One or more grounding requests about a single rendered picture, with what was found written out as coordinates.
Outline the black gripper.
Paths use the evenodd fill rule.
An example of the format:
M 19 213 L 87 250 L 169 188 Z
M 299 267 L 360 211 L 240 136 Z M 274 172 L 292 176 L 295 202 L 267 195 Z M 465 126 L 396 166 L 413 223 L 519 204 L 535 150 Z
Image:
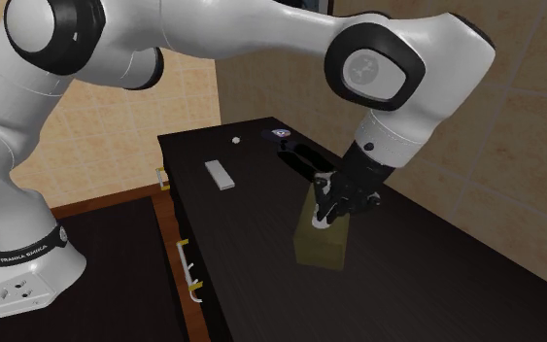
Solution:
M 327 229 L 337 219 L 359 215 L 378 206 L 381 197 L 376 191 L 393 171 L 393 167 L 371 159 L 354 141 L 343 155 L 339 171 L 315 174 L 312 225 Z M 352 193 L 349 200 L 347 193 Z

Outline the olive green box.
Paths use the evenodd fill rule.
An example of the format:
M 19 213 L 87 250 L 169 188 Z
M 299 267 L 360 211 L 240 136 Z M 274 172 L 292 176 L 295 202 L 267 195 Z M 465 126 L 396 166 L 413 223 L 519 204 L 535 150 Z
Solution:
M 330 270 L 342 270 L 349 235 L 350 216 L 336 219 L 329 227 L 314 219 L 316 199 L 311 185 L 293 235 L 296 261 Z

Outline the glossy black object with badge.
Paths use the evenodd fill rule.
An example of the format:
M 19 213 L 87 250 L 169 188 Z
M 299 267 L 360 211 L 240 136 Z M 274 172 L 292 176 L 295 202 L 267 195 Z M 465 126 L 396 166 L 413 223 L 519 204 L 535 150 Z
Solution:
M 318 173 L 329 173 L 335 167 L 309 146 L 289 139 L 286 129 L 263 129 L 261 137 L 277 146 L 277 156 L 307 181 L 313 183 Z

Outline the dark brown chest of drawers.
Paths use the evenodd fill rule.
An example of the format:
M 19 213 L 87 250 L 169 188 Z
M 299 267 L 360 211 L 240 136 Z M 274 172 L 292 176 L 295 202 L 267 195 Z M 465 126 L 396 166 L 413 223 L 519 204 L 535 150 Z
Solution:
M 211 342 L 547 342 L 547 282 L 391 188 L 351 219 L 342 270 L 299 264 L 309 184 L 261 137 L 278 126 L 158 139 Z

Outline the flat white remote control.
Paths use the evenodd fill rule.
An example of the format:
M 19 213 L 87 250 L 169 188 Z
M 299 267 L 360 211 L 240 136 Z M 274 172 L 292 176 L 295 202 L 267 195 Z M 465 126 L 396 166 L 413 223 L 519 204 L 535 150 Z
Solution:
M 204 163 L 206 169 L 216 183 L 219 190 L 234 188 L 235 183 L 218 160 L 210 160 Z

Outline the dark robot stand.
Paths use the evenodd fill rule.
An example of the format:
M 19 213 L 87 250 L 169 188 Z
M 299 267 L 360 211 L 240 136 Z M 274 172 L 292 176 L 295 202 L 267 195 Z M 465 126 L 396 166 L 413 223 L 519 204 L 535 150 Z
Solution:
M 149 197 L 62 225 L 85 271 L 64 291 L 27 266 L 0 280 L 0 342 L 189 342 Z

